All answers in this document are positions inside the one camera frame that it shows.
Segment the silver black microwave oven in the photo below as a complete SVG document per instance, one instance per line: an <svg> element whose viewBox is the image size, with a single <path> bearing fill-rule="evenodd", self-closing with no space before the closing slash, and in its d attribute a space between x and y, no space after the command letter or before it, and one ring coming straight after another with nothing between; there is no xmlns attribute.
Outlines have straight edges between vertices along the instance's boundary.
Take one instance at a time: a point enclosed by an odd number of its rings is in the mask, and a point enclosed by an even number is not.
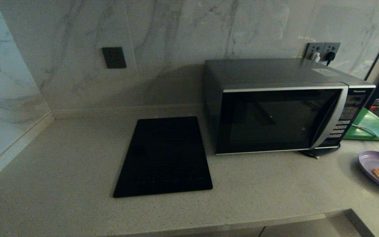
<svg viewBox="0 0 379 237"><path fill-rule="evenodd" d="M332 152L337 149L376 86L308 59L206 60L203 99L213 151L217 142L223 93L335 86L348 87L341 116L319 147L305 151Z"/></svg>

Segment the black induction cooktop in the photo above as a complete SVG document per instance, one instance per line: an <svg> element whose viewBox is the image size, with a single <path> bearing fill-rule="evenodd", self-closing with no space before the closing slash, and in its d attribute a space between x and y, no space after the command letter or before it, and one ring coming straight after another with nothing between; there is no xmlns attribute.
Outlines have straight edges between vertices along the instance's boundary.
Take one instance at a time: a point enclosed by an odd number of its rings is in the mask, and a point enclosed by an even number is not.
<svg viewBox="0 0 379 237"><path fill-rule="evenodd" d="M139 119L114 198L212 190L197 117Z"/></svg>

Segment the green cutting board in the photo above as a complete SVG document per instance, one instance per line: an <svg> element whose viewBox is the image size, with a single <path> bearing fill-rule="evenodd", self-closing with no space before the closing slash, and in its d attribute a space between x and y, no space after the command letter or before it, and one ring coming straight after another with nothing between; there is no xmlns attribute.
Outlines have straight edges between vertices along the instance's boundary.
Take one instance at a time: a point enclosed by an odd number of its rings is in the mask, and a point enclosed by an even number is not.
<svg viewBox="0 0 379 237"><path fill-rule="evenodd" d="M379 138L370 132L370 130L379 135L379 117L369 110L362 108L343 139L354 141L379 141Z"/></svg>

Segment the dark single wall socket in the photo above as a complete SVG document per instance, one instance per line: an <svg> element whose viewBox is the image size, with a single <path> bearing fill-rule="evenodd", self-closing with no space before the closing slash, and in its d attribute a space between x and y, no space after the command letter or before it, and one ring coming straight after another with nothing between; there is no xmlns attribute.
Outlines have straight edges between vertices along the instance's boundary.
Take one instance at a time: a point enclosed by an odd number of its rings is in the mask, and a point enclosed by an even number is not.
<svg viewBox="0 0 379 237"><path fill-rule="evenodd" d="M108 69L127 68L122 47L103 47L102 53Z"/></svg>

